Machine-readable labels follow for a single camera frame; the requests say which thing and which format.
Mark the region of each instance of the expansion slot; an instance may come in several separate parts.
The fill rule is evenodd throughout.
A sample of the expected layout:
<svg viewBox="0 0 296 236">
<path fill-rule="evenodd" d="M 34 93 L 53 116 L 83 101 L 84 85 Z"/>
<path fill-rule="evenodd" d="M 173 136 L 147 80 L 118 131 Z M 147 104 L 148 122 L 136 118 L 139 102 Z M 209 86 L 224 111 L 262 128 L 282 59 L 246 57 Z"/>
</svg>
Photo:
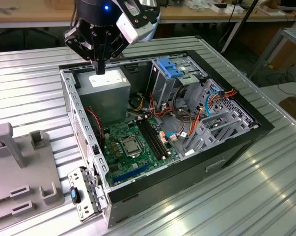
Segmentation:
<svg viewBox="0 0 296 236">
<path fill-rule="evenodd" d="M 114 182 L 118 182 L 118 181 L 122 181 L 126 178 L 130 178 L 131 176 L 134 176 L 134 175 L 137 175 L 137 174 L 140 174 L 141 172 L 144 172 L 148 167 L 149 167 L 150 164 L 146 164 L 138 169 L 135 169 L 133 171 L 130 171 L 126 174 L 123 174 L 121 176 L 118 176 L 116 178 L 113 179 Z"/>
<path fill-rule="evenodd" d="M 158 160 L 161 160 L 162 157 L 167 157 L 168 153 L 165 150 L 163 144 L 160 139 L 156 136 L 154 130 L 151 128 L 149 122 L 145 120 L 141 120 L 137 122 L 137 126 L 141 131 L 144 139 L 149 144 L 149 147 L 152 149 Z"/>
</svg>

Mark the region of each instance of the workbench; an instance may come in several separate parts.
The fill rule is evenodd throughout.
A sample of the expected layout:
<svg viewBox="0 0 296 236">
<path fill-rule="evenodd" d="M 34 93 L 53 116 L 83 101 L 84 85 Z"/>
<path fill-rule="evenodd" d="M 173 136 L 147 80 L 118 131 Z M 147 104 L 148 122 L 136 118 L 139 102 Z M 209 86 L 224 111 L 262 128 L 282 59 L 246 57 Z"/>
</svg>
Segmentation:
<svg viewBox="0 0 296 236">
<path fill-rule="evenodd" d="M 45 130 L 65 203 L 0 235 L 296 235 L 296 121 L 204 40 L 180 37 L 129 46 L 125 57 L 194 49 L 275 129 L 236 163 L 110 229 L 79 222 L 67 174 L 83 165 L 67 117 L 58 65 L 82 62 L 69 48 L 0 53 L 0 123 L 14 137 Z"/>
<path fill-rule="evenodd" d="M 70 25 L 72 10 L 55 10 L 49 0 L 0 0 L 0 7 L 18 6 L 11 15 L 0 13 L 0 28 L 38 28 L 64 27 Z M 235 32 L 241 24 L 246 12 L 234 14 L 230 22 L 236 23 L 221 52 L 225 52 Z M 178 23 L 222 23 L 228 22 L 230 15 L 216 13 L 211 9 L 195 11 L 187 6 L 167 6 L 161 8 L 161 24 Z M 296 28 L 296 12 L 284 16 L 269 16 L 260 10 L 254 10 L 248 22 L 294 22 Z"/>
</svg>

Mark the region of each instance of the robotic arm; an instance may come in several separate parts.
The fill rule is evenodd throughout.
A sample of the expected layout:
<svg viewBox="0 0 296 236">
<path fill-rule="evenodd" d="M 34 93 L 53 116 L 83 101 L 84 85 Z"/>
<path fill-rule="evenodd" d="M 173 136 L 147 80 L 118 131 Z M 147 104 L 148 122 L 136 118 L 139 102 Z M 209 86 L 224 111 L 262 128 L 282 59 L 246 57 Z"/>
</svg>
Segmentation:
<svg viewBox="0 0 296 236">
<path fill-rule="evenodd" d="M 106 60 L 152 32 L 160 13 L 160 6 L 153 3 L 76 0 L 75 26 L 65 33 L 65 43 L 85 60 L 95 62 L 97 74 L 104 74 Z"/>
</svg>

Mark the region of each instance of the blue cable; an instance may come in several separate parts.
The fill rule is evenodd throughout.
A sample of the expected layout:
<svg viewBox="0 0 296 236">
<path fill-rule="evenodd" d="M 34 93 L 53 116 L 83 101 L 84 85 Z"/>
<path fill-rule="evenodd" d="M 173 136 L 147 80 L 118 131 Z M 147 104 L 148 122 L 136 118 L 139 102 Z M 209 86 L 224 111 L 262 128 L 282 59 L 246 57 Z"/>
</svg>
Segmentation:
<svg viewBox="0 0 296 236">
<path fill-rule="evenodd" d="M 215 87 L 215 86 L 213 86 L 212 88 L 213 88 L 214 90 L 216 90 L 216 91 L 223 91 L 223 90 L 218 89 L 218 88 Z"/>
<path fill-rule="evenodd" d="M 176 133 L 176 132 L 169 132 L 169 133 L 166 135 L 166 137 L 169 138 L 169 136 L 171 136 L 172 134 L 176 134 L 176 135 L 182 136 L 181 134 L 178 134 L 178 133 Z"/>
<path fill-rule="evenodd" d="M 208 94 L 207 98 L 206 98 L 206 101 L 205 101 L 205 111 L 206 111 L 206 113 L 208 114 L 208 116 L 211 115 L 210 112 L 209 112 L 209 108 L 208 108 L 209 97 L 210 97 L 211 94 L 218 94 L 218 92 L 217 92 L 217 91 L 215 91 L 215 92 L 210 92 L 210 93 Z"/>
<path fill-rule="evenodd" d="M 176 132 L 169 132 L 166 136 L 169 137 L 169 136 L 171 136 L 172 134 L 176 134 Z"/>
</svg>

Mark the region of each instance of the floor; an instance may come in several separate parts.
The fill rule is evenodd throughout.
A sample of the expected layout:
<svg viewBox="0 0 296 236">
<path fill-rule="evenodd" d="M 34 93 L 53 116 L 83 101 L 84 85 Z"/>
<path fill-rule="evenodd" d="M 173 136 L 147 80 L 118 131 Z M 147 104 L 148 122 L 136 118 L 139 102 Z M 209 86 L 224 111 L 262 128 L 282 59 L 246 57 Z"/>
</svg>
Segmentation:
<svg viewBox="0 0 296 236">
<path fill-rule="evenodd" d="M 175 27 L 175 37 L 200 35 L 208 43 L 210 43 L 218 51 L 223 47 L 225 40 L 224 37 L 220 43 L 219 40 L 229 29 L 231 25 L 224 24 L 177 24 Z M 48 32 L 58 36 L 63 44 L 63 33 L 68 30 L 67 27 L 49 28 Z M 47 38 L 35 32 L 29 32 L 27 35 L 27 48 L 40 49 L 55 47 L 55 41 L 52 38 Z M 24 50 L 23 47 L 23 34 L 21 31 L 11 33 L 9 36 L 0 38 L 0 52 Z M 258 56 L 253 54 L 248 48 L 238 41 L 234 41 L 224 55 L 233 65 L 235 65 L 243 73 L 248 73 L 254 63 L 257 61 Z M 293 77 L 282 77 L 280 71 L 275 71 L 267 67 L 262 67 L 257 75 L 253 78 L 253 82 L 260 87 L 275 85 L 278 83 L 296 82 L 296 66 L 289 70 Z"/>
</svg>

